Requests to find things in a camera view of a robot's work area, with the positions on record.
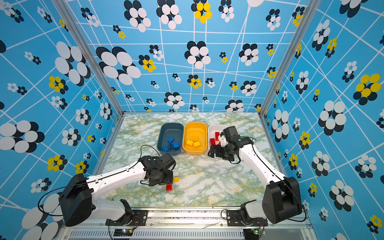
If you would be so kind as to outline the small red lego brick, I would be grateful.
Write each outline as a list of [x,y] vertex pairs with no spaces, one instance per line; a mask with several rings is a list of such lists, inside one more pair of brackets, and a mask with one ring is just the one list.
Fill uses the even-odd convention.
[[166,189],[167,189],[167,191],[172,191],[173,185],[172,184],[167,185]]

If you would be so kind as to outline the white plastic bin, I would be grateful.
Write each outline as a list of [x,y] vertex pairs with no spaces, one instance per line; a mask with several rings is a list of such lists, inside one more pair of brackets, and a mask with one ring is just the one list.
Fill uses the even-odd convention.
[[[211,147],[210,139],[215,138],[215,132],[222,132],[225,128],[227,128],[227,125],[210,125],[208,127],[208,150]],[[216,145],[220,145],[220,140],[216,141]]]

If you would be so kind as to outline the yellow plastic bin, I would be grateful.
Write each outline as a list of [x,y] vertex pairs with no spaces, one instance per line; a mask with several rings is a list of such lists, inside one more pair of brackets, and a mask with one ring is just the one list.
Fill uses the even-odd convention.
[[[187,140],[190,140],[192,136],[198,136],[200,146],[198,148],[187,146]],[[204,123],[191,122],[185,125],[183,135],[183,149],[190,155],[202,155],[208,148],[208,127]]]

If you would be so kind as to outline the dark teal plastic bin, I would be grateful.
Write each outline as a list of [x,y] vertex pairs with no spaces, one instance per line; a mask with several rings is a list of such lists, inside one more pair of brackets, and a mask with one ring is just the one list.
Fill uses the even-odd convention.
[[[183,134],[184,134],[184,126],[180,123],[165,123],[161,126],[158,142],[157,142],[157,150],[161,154],[169,153],[172,156],[176,156],[181,153],[182,143],[183,143]],[[167,146],[169,143],[167,139],[173,137],[175,140],[174,143],[179,143],[180,148],[178,150],[172,149],[168,152],[164,152],[162,150],[162,146]]]

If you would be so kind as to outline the red lego brick long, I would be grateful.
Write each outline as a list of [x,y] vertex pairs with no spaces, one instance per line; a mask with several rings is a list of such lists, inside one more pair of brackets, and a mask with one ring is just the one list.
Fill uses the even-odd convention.
[[211,146],[215,146],[216,145],[216,140],[214,138],[211,138],[210,139],[210,144],[211,144]]

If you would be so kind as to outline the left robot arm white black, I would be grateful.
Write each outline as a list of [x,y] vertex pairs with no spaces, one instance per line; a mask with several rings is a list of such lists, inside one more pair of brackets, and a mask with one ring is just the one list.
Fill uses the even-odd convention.
[[170,185],[175,166],[174,158],[165,154],[143,156],[136,163],[105,174],[75,175],[59,197],[65,225],[73,227],[88,219],[105,219],[107,226],[139,226],[144,217],[135,213],[127,200],[109,201],[102,196],[133,182],[150,187]]

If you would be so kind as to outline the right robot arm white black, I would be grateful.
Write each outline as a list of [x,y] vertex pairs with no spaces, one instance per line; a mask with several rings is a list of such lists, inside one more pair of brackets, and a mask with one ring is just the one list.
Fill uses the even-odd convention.
[[208,143],[209,157],[234,165],[245,163],[265,188],[261,202],[253,200],[241,204],[239,210],[227,214],[228,220],[243,226],[262,227],[264,220],[276,224],[293,221],[295,216],[305,213],[298,181],[273,167],[257,149],[253,138],[240,136],[234,126],[222,125],[209,131]]

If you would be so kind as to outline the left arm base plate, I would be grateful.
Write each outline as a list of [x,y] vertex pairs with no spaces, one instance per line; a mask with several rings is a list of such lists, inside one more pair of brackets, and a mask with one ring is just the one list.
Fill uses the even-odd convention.
[[148,219],[149,211],[147,210],[132,210],[125,213],[120,219],[112,221],[107,219],[106,226],[145,226]]

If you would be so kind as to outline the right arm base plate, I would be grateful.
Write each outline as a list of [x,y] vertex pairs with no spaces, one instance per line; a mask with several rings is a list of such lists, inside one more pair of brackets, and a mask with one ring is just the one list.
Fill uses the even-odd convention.
[[221,216],[227,221],[229,227],[262,228],[268,226],[267,219],[249,217],[244,210],[224,210]]

